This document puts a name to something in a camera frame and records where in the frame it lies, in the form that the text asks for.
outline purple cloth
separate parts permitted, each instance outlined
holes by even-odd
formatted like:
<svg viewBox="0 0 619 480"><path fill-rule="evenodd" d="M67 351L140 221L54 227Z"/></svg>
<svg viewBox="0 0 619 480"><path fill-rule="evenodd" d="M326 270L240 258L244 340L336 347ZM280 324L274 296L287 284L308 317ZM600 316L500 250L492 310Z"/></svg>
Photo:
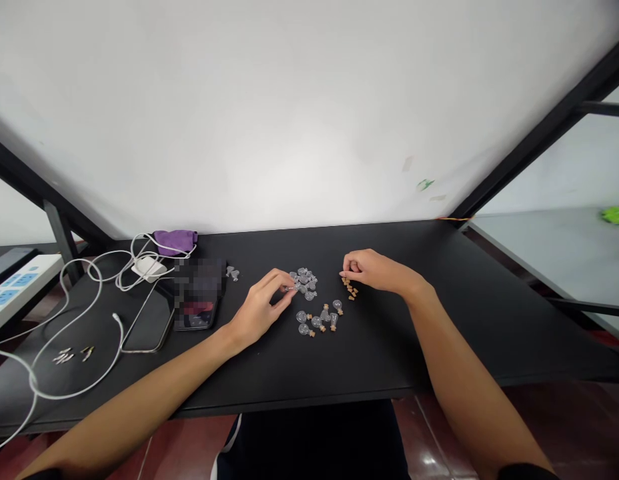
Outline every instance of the purple cloth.
<svg viewBox="0 0 619 480"><path fill-rule="evenodd" d="M189 252L194 248L194 244L198 241L198 232L192 230L174 230L171 232L157 230L154 232L154 239L166 247ZM158 253L160 255L167 255L170 257L180 257L183 255L180 252L161 247L158 247Z"/></svg>

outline smartphone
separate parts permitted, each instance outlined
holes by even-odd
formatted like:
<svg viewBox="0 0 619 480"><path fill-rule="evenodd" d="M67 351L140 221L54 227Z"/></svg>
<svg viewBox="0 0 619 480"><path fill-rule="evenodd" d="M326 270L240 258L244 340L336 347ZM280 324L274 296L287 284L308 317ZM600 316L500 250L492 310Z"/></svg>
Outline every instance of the smartphone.
<svg viewBox="0 0 619 480"><path fill-rule="evenodd" d="M210 329L214 324L217 305L218 299L208 302L185 302L181 308L181 313L174 321L174 330Z"/></svg>
<svg viewBox="0 0 619 480"><path fill-rule="evenodd" d="M213 327L218 303L223 297L226 265L223 259L194 259L174 269L174 330L206 330Z"/></svg>
<svg viewBox="0 0 619 480"><path fill-rule="evenodd" d="M154 353L165 342L174 316L173 279L161 277L152 285L123 339L123 353Z"/></svg>

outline white cable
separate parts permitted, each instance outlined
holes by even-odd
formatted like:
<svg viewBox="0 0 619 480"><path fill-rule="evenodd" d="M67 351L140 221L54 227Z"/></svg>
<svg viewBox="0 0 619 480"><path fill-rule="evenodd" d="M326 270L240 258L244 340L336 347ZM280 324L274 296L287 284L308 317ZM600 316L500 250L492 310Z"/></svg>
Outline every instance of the white cable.
<svg viewBox="0 0 619 480"><path fill-rule="evenodd" d="M149 240L147 240L145 242L145 245L141 248L141 252L138 255L134 254L134 242L136 241L136 239L140 236L146 236ZM82 316L84 316L84 314L86 314L93 306L94 304L98 301L98 298L100 298L101 296L101 292L103 290L103 284L107 281L110 281L112 279L115 279L115 284L116 287L119 288L122 291L129 291L132 288L134 288L136 285L138 285L139 283L141 283L144 280L144 277L139 277L138 280L134 281L134 283L132 283L131 285L127 285L127 286L123 286L122 284L122 277L123 274L129 269L131 268L131 266L135 263L136 260L140 259L140 258L144 258L144 257L153 257L154 259L158 259L158 258L173 258L173 257L169 257L168 255L159 255L158 253L155 252L143 252L143 250L145 249L145 247L147 246L147 244L149 243L149 241L154 242L157 246L162 247L164 249L168 249L168 250L173 250L175 252L178 253L182 253L183 255L185 255L185 257L178 257L178 258L184 258L184 259L189 259L191 256L191 253L196 249L196 245L193 246L193 249L190 252L185 252L179 249L175 249L172 247L166 247L165 245L160 245L156 240L154 240L154 238L152 238L152 236L150 236L149 234L146 233L139 233L138 235L136 235L132 241L131 241L131 245L129 250L114 250L114 251L109 251L109 252L105 252L102 255L99 255L98 257L94 258L93 261L90 260L86 260L86 259L74 259L74 260L70 260L68 261L66 264L63 265L63 268L61 269L60 273L59 273L59 281L61 284L61 288L63 289L63 292L65 292L65 304L63 305L63 307L55 314L52 315L50 318L48 318L47 320L45 320L44 322L36 325L34 328L30 328L27 331L24 331L22 333L19 333L18 335L14 335L13 337L10 337L6 340L2 340L0 341L0 345L3 343L6 343L10 340L14 340L18 337L21 337L23 335L26 335L46 324L48 324L49 322L51 322L52 320L54 320L55 318L57 318L60 314L62 314L62 312L65 311L65 309L67 308L68 304L69 304L69 292L67 291L67 288L63 282L63 277L65 276L65 270L67 268L68 265L74 263L74 262L85 262L88 264L87 267L87 274L89 276L89 278L91 278L92 280L98 282L98 291L96 292L96 296L94 297L94 300L92 300L92 302L89 304L89 306L83 310L83 312L76 316L76 318L74 318L74 320L72 320L71 322L69 322L66 326L64 326L63 328L61 328L60 330L58 330L58 332L56 334L54 334L54 336L52 336L52 338L50 338L46 344L44 344L44 346L39 350L38 354L36 354L36 357L34 357L34 361L31 363L31 365L28 365L27 362L25 360L23 360L22 358L20 358L18 355L14 355L13 353L8 353L5 351L0 350L0 355L7 357L7 358L11 358L12 360L16 360L18 363L20 363L25 370L27 370L28 374L29 374L29 388L33 393L33 399L31 402L31 408L29 409L29 412L27 414L27 416L25 417L25 420L23 420L22 424L20 427L18 427L18 429L16 430L16 432L14 432L7 440L5 440L4 442L2 442L0 444L0 449L3 448L6 444L8 444L12 439L14 439L24 428L25 426L29 423L29 420L32 416L32 414L34 413L34 410L36 408L36 404L37 404L37 400L38 397L40 398L44 398L44 399L48 399L48 400L65 400L65 399L69 399L69 398L73 398L73 397L77 397L78 395L82 395L83 393L85 393L88 390L91 390L92 388L94 388L96 385L98 385L106 376L107 374L109 374L109 372L111 371L112 368L114 368L114 365L116 364L119 356L121 355L121 349L123 347L123 339L125 337L125 333L123 331L123 323L121 322L121 319L118 317L118 315L116 313L112 313L112 317L114 318L114 321L118 324L120 333L121 333L121 339L119 341L118 344L118 348L116 349L116 355L114 356L114 360L111 362L110 366L107 368L107 370L105 370L105 373L102 374L98 380L96 380L95 382L93 382L90 386L78 391L78 392L74 392L74 393L68 393L67 395L51 395L49 393L45 393L42 392L41 390L39 390L38 388L38 378L36 378L36 374L34 373L34 367L36 366L36 362L38 362L38 359L40 358L40 356L42 355L42 353L44 352L44 350L56 339L56 337L58 337L62 332L64 332L67 328L69 328L72 324L74 324L74 322L76 322L76 320L78 320L79 318L81 318ZM101 274L100 269L96 266L96 261L103 258L106 255L109 255L110 253L128 253L131 257L131 259L125 264L125 266L121 269L121 271L117 274L115 274L114 276L107 278L107 279L103 279L103 276ZM94 278L94 276L91 274L91 269L94 268L94 270L96 270L96 274L97 274L97 278ZM142 272L146 277L162 277L163 275L166 275L167 273L170 273L174 270L174 268L163 272L161 274L157 274L157 275L147 275L147 272Z"/></svg>
<svg viewBox="0 0 619 480"><path fill-rule="evenodd" d="M134 242L136 242L136 240L139 237L147 237L147 241L145 242L145 244L143 245L143 247L141 248L140 253L138 253L138 255L136 255L134 253ZM153 242L154 244L156 244L158 247L167 249L167 250L172 250L178 253L181 253L183 255L185 255L185 257L172 257L170 255L159 255L156 252L152 252L152 251L144 251L145 247L147 246L147 244L149 242ZM109 251L109 252L105 252L102 255L99 255L98 257L94 258L94 263L98 262L98 260L100 260L101 258L103 258L106 255L110 255L112 253L127 253L129 254L130 258L129 261L125 264L125 266L121 269L121 271L119 273L116 273L115 275L111 276L110 278L106 278L103 281L107 282L110 280L114 280L114 283L116 285L116 287L120 290L120 291L129 291L132 288L134 288L136 285L138 285L139 283L142 283L143 280L145 280L145 277L163 277L164 275L167 275L168 273L171 273L174 268L171 268L170 270L167 270L163 273L154 273L154 274L150 274L149 270L146 271L142 271L141 273L143 274L142 277L138 277L138 279L136 279L136 281L134 281L134 283L132 283L131 285L123 285L123 274L129 270L132 265L134 265L134 263L136 263L136 261L140 260L141 258L145 258L145 257L151 257L154 258L155 260L160 259L165 259L165 258L180 258L180 259L189 259L191 257L192 252L194 252L194 250L196 250L196 244L194 244L193 248L191 249L191 251L186 252L183 250L179 250L176 248L172 248L172 247L166 247L165 245L161 245L160 243L158 243L156 240L154 240L154 238L149 235L148 233L139 233L137 234L132 240L131 240L131 245L129 246L129 250L113 250L113 251ZM96 280L91 272L90 272L90 268L87 269L87 274L89 275L89 278L91 278L92 280Z"/></svg>

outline desk surface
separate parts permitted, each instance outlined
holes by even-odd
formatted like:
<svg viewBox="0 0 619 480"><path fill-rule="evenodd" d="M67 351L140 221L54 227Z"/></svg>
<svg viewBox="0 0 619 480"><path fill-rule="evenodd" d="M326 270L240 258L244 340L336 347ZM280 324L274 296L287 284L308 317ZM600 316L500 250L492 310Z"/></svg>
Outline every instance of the desk surface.
<svg viewBox="0 0 619 480"><path fill-rule="evenodd" d="M419 271L436 288L461 334L501 385L553 379L619 376L619 355L591 341L585 332L497 264L450 225L437 221L348 225L222 235L202 235L197 253L225 258L240 270L228 282L216 325L231 320L247 290L272 267L311 269L318 297L296 295L291 307L259 340L212 375L179 409L177 417L221 415L344 401L388 398L429 389L426 364L403 301L391 293L359 286L347 300L338 276L345 253L373 248ZM112 269L123 257L104 261ZM90 384L107 368L117 347L116 311L127 325L138 312L148 285L122 293L104 287L94 309L41 358L40 385L69 393ZM97 284L84 277L71 290L70 312L35 332L17 352L28 360L76 312L88 304ZM338 331L299 335L295 314L319 313L323 303L344 303ZM127 386L211 335L170 331L154 354L122 355L93 390L66 401L39 401L28 432L66 429ZM50 363L54 352L95 345L86 363ZM0 368L0 436L20 424L31 404L26 372L14 361Z"/></svg>

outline white power strip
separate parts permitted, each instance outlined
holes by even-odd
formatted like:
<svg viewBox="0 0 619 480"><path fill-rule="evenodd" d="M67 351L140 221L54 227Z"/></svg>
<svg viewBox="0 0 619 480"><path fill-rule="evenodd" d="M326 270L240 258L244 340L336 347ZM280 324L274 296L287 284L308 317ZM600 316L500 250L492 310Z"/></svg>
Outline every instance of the white power strip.
<svg viewBox="0 0 619 480"><path fill-rule="evenodd" d="M0 284L0 327L32 299L63 267L58 255L38 255Z"/></svg>

